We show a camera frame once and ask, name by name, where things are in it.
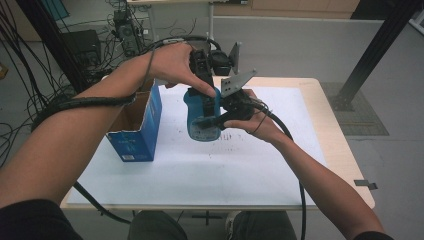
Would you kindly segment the person's black sleeve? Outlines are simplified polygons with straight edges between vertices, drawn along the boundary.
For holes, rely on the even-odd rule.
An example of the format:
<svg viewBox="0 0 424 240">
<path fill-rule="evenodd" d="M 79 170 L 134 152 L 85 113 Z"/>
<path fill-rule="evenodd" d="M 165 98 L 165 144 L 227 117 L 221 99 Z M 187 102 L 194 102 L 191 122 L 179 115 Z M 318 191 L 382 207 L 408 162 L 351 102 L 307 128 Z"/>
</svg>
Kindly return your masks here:
<svg viewBox="0 0 424 240">
<path fill-rule="evenodd" d="M 0 208 L 0 240 L 83 240 L 50 200 L 26 200 Z"/>
<path fill-rule="evenodd" d="M 353 240 L 394 240 L 391 236 L 376 231 L 367 231 L 360 233 Z"/>
</svg>

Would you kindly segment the wooden cabinet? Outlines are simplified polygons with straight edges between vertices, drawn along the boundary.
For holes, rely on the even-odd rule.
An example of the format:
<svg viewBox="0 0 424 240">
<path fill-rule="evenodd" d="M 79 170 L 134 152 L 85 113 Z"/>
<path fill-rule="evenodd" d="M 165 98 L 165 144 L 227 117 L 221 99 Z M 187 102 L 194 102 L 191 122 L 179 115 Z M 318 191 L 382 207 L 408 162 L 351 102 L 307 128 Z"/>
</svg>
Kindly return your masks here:
<svg viewBox="0 0 424 240">
<path fill-rule="evenodd" d="M 260 16 L 349 19 L 360 0 L 241 0 L 242 4 L 215 3 L 217 16 Z"/>
</svg>

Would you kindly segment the person's right hand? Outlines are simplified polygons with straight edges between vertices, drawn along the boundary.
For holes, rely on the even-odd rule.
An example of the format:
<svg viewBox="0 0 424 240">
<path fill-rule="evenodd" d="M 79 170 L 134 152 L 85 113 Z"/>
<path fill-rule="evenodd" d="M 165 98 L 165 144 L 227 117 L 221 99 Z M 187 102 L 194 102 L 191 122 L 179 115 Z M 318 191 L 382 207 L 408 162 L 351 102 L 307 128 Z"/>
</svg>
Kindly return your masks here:
<svg viewBox="0 0 424 240">
<path fill-rule="evenodd" d="M 228 120 L 225 128 L 235 128 L 272 145 L 286 143 L 290 138 L 263 111 L 255 109 L 249 120 Z"/>
</svg>

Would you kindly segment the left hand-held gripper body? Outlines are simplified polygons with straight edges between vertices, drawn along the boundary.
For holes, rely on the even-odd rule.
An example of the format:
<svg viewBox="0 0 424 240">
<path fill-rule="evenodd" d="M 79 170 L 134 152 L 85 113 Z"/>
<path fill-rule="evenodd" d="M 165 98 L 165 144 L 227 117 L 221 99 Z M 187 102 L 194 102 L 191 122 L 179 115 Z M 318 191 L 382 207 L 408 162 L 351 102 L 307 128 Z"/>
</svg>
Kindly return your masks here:
<svg viewBox="0 0 424 240">
<path fill-rule="evenodd" d="M 190 70 L 202 81 L 213 87 L 213 77 L 229 76 L 230 71 L 239 73 L 241 43 L 236 42 L 229 53 L 215 47 L 200 48 L 190 53 Z"/>
</svg>

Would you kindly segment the person's left black sleeve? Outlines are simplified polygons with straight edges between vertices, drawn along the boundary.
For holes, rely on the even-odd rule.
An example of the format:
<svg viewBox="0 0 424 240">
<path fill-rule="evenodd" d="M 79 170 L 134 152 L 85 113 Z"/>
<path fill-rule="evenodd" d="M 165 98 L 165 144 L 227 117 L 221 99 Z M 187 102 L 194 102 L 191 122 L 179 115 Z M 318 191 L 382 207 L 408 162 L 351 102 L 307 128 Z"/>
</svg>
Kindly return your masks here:
<svg viewBox="0 0 424 240">
<path fill-rule="evenodd" d="M 26 200 L 0 208 L 0 240 L 83 240 L 50 200 Z"/>
</svg>

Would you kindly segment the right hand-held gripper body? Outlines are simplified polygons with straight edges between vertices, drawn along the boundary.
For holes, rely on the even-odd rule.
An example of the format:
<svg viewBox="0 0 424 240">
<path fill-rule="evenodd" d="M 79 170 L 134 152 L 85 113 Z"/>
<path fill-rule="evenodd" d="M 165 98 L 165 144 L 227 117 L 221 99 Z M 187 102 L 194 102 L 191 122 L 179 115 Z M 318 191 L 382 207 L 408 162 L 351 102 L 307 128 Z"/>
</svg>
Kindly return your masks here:
<svg viewBox="0 0 424 240">
<path fill-rule="evenodd" d="M 244 92 L 243 87 L 255 75 L 253 69 L 221 80 L 221 106 L 226 110 L 222 118 L 227 120 L 248 120 L 253 115 L 252 100 Z"/>
</svg>

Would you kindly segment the person's right leg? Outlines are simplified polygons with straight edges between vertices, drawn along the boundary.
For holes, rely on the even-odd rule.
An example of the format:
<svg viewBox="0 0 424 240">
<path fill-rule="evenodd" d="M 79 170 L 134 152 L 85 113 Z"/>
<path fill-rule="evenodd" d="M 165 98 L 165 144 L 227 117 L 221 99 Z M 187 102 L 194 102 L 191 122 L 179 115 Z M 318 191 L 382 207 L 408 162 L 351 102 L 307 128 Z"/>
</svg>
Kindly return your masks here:
<svg viewBox="0 0 424 240">
<path fill-rule="evenodd" d="M 225 222 L 227 240 L 297 240 L 285 211 L 234 211 Z"/>
</svg>

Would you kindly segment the grey ribbed floor mat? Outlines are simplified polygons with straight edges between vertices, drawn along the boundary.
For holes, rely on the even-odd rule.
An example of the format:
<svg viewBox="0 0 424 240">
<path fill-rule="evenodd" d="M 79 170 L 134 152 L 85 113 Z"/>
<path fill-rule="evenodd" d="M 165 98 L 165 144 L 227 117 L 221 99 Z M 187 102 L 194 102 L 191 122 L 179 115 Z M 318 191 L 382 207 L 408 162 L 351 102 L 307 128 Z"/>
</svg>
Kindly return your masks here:
<svg viewBox="0 0 424 240">
<path fill-rule="evenodd" d="M 322 82 L 321 87 L 345 136 L 388 136 L 386 127 L 361 91 L 345 108 L 336 109 L 333 99 L 342 87 L 338 82 Z"/>
</svg>

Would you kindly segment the blue cardboard box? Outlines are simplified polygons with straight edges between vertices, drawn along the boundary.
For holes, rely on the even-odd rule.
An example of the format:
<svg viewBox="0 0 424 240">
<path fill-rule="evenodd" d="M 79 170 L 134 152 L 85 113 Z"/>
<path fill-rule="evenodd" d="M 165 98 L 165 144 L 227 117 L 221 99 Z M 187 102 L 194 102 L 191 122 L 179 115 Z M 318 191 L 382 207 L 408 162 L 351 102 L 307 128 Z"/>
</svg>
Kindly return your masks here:
<svg viewBox="0 0 424 240">
<path fill-rule="evenodd" d="M 123 162 L 154 160 L 161 113 L 156 83 L 148 92 L 137 92 L 135 101 L 122 109 L 106 137 Z"/>
</svg>

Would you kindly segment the grey tape piece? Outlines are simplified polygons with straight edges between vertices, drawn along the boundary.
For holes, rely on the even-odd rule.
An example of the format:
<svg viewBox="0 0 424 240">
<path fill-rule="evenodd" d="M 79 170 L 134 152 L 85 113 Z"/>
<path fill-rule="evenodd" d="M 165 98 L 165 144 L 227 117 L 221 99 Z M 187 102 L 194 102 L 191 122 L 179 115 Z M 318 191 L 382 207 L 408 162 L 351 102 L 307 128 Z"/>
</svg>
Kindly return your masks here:
<svg viewBox="0 0 424 240">
<path fill-rule="evenodd" d="M 378 186 L 376 183 L 371 183 L 368 180 L 354 180 L 354 184 L 360 187 L 367 187 L 369 190 L 376 190 Z"/>
</svg>

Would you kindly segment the blue bottle with white cap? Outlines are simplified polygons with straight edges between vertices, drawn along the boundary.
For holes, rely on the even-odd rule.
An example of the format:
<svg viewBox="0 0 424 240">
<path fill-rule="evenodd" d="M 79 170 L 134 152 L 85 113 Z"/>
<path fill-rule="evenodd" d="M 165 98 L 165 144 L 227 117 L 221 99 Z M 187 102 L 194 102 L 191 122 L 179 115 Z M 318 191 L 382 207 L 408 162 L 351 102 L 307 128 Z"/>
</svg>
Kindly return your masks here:
<svg viewBox="0 0 424 240">
<path fill-rule="evenodd" d="M 220 104 L 219 104 L 220 93 L 217 88 L 215 88 L 215 93 L 216 93 L 216 96 L 214 97 L 215 115 L 211 117 L 219 117 L 221 114 Z M 198 96 L 190 97 L 188 95 L 188 90 L 183 97 L 183 100 L 188 108 L 187 131 L 188 131 L 189 137 L 195 141 L 199 141 L 199 142 L 215 141 L 219 138 L 221 134 L 220 129 L 218 128 L 200 129 L 197 126 L 193 125 L 193 121 L 195 119 L 204 117 L 203 108 L 202 108 L 203 97 L 209 97 L 209 96 L 200 93 Z"/>
</svg>

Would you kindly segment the person's right black sleeve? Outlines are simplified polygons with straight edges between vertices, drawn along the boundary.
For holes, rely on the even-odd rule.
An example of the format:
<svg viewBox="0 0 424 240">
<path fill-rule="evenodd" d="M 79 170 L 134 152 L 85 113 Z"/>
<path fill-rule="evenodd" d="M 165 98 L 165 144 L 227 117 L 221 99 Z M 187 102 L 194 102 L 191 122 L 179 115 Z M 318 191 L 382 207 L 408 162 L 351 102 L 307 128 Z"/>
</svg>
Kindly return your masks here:
<svg viewBox="0 0 424 240">
<path fill-rule="evenodd" d="M 391 236 L 376 231 L 367 231 L 360 233 L 353 240 L 394 240 Z"/>
</svg>

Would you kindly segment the white desk frame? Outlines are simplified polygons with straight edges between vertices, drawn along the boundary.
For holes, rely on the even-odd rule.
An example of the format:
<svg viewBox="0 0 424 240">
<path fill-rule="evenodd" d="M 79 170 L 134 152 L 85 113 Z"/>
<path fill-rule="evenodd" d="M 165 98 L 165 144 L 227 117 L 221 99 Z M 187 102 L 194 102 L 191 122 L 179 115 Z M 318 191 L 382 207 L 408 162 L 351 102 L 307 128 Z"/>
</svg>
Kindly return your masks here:
<svg viewBox="0 0 424 240">
<path fill-rule="evenodd" d="M 143 6 L 147 9 L 150 32 L 153 40 L 161 38 L 159 24 L 171 20 L 207 19 L 205 34 L 214 38 L 214 10 L 218 4 L 225 4 L 230 0 L 126 0 L 129 5 Z"/>
</svg>

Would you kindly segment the person's left leg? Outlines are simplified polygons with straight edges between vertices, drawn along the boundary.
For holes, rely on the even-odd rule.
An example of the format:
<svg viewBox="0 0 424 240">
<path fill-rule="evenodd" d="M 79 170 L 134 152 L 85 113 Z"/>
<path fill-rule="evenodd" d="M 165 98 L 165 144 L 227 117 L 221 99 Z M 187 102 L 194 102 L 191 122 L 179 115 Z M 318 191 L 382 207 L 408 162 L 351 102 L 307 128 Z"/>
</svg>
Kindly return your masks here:
<svg viewBox="0 0 424 240">
<path fill-rule="evenodd" d="M 165 212 L 140 211 L 130 224 L 127 240 L 188 240 L 188 237 Z"/>
</svg>

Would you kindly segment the black computer tower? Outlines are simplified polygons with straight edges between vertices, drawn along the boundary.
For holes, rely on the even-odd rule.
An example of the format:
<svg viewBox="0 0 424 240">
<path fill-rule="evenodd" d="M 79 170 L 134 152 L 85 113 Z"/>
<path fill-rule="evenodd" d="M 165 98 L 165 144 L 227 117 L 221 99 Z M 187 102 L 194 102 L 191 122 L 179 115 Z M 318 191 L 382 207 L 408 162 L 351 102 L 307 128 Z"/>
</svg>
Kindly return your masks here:
<svg viewBox="0 0 424 240">
<path fill-rule="evenodd" d="M 115 30 L 121 40 L 124 55 L 135 57 L 141 53 L 141 43 L 128 10 L 115 10 L 113 16 Z"/>
</svg>

